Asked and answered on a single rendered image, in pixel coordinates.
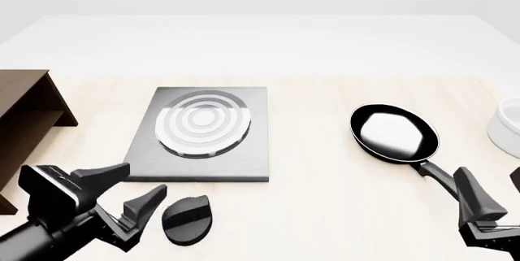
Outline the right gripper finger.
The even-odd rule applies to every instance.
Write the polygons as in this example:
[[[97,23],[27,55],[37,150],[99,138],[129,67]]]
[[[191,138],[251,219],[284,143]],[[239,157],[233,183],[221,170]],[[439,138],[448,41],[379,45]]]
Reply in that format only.
[[[459,203],[458,224],[476,221],[498,221],[508,214],[478,182],[467,167],[459,167],[453,174]]]
[[[520,167],[517,167],[509,175],[510,180],[513,182],[514,187],[520,193]]]

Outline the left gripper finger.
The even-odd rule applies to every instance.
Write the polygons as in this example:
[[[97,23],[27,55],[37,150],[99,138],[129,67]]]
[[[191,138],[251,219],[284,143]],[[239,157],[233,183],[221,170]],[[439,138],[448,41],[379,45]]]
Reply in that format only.
[[[167,186],[159,185],[140,197],[123,203],[123,217],[132,228],[144,228],[159,204],[167,196]]]
[[[125,180],[129,174],[130,164],[120,163],[109,167],[75,170],[71,172],[71,177],[88,192],[92,200],[96,201],[108,189]]]

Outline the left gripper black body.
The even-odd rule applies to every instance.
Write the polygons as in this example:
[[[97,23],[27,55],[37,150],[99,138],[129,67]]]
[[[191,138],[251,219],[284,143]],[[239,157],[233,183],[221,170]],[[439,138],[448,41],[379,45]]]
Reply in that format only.
[[[141,240],[143,226],[134,224],[125,216],[116,219],[99,204],[92,209],[93,237],[128,253]]]

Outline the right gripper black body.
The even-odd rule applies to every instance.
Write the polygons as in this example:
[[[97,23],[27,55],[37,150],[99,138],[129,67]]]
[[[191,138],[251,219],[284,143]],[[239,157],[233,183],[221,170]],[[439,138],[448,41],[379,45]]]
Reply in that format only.
[[[458,231],[468,247],[504,251],[513,261],[520,261],[520,225],[499,225],[497,221],[503,216],[459,215]]]

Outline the round black stove knob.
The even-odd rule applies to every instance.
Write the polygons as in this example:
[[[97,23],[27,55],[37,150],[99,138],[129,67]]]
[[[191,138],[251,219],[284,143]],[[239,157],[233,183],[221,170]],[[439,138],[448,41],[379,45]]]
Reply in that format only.
[[[209,197],[187,197],[171,204],[162,214],[162,230],[176,246],[193,246],[202,241],[213,224]]]

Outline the flat black stove plate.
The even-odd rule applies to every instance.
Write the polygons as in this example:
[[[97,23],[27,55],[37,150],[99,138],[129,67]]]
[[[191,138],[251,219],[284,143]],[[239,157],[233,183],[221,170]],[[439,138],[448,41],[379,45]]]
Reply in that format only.
[[[128,182],[267,182],[267,87],[158,87],[124,162]]]

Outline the black frying pan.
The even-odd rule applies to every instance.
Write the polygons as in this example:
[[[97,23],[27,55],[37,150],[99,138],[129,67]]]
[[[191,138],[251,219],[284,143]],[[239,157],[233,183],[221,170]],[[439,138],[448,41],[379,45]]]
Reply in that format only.
[[[397,104],[372,102],[354,109],[349,126],[356,143],[369,155],[408,165],[459,199],[453,177],[430,161],[440,148],[440,136],[419,114]]]

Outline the white mug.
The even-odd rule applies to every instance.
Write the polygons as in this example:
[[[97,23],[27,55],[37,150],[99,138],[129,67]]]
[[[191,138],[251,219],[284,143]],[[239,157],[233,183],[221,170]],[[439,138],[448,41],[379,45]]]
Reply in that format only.
[[[487,135],[497,148],[520,159],[520,97],[505,99],[497,105]]]

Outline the brown wooden cabinet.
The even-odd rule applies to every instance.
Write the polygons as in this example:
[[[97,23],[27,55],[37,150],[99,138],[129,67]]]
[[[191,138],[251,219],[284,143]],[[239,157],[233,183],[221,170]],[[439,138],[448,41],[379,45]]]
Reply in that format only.
[[[50,129],[77,125],[48,70],[0,70],[0,215],[17,213],[1,192]]]

